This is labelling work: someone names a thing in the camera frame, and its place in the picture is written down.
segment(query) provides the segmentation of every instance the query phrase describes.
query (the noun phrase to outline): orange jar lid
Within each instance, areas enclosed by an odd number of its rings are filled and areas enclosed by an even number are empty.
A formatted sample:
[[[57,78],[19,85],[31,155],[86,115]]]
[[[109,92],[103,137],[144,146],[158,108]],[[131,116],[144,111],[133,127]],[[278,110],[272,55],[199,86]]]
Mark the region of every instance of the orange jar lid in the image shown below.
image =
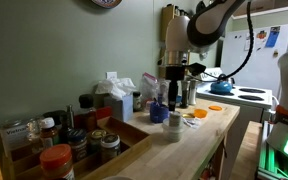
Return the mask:
[[[204,109],[195,109],[194,110],[194,116],[197,118],[205,118],[207,115],[207,111]]]
[[[41,166],[44,169],[56,169],[70,161],[71,158],[71,147],[67,144],[52,146],[40,155]]]

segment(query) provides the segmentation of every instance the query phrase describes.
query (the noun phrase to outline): white refrigerator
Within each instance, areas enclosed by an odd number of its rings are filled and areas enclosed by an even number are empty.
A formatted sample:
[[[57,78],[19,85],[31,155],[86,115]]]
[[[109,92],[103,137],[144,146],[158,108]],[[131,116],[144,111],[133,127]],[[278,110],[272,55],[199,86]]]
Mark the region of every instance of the white refrigerator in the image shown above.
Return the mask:
[[[252,88],[271,89],[279,98],[279,58],[288,51],[288,24],[254,29],[254,48],[246,66],[234,76],[235,84]],[[225,35],[221,69],[224,74],[235,71],[244,61],[250,39],[249,30]]]

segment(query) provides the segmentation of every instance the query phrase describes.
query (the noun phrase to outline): white stove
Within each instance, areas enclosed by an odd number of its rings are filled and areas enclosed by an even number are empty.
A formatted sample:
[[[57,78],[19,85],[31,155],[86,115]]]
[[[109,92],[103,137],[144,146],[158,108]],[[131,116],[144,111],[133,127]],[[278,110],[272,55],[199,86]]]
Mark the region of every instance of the white stove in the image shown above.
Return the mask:
[[[197,87],[197,97],[210,98],[214,100],[225,101],[233,104],[242,104],[247,106],[271,109],[272,107],[272,90],[259,89],[244,86],[234,86],[231,93],[228,95],[218,95],[210,92],[210,84]]]
[[[215,77],[222,74],[220,68],[208,68],[206,72]],[[210,76],[205,76],[205,74],[199,78],[203,81],[216,80]],[[228,131],[225,142],[227,158],[223,161],[221,179],[229,179],[249,122],[262,123],[271,118],[273,95],[272,90],[243,86],[234,86],[228,95],[218,95],[211,93],[211,84],[211,82],[198,84],[196,87],[196,97],[240,107],[240,113]],[[243,99],[245,96],[256,97],[256,100]]]

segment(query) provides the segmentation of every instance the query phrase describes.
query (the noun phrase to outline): label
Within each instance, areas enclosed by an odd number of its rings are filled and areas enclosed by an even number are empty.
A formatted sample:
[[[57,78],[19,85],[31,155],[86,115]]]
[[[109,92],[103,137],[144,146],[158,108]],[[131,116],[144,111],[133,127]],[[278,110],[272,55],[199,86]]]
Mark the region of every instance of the label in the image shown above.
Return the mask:
[[[79,161],[87,156],[86,141],[77,146],[72,146],[72,154],[74,161]]]
[[[25,124],[7,129],[0,129],[0,133],[3,140],[6,156],[9,151],[29,144],[29,141],[26,137],[28,131]]]
[[[73,168],[70,170],[70,172],[68,174],[66,174],[62,178],[67,179],[67,180],[75,180]]]
[[[52,138],[41,138],[41,140],[42,140],[44,149],[50,148],[54,145]]]
[[[141,110],[142,104],[141,104],[141,97],[133,97],[133,109],[135,110]]]

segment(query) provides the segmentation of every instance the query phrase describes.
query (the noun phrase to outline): plastic bag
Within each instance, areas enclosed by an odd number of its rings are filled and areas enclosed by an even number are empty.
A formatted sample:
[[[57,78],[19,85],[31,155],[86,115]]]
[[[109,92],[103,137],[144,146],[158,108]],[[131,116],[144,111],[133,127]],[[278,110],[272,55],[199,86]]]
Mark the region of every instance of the plastic bag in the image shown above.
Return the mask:
[[[153,101],[157,97],[158,82],[157,79],[144,73],[140,83],[140,92],[142,94],[142,107],[145,107],[147,101]]]

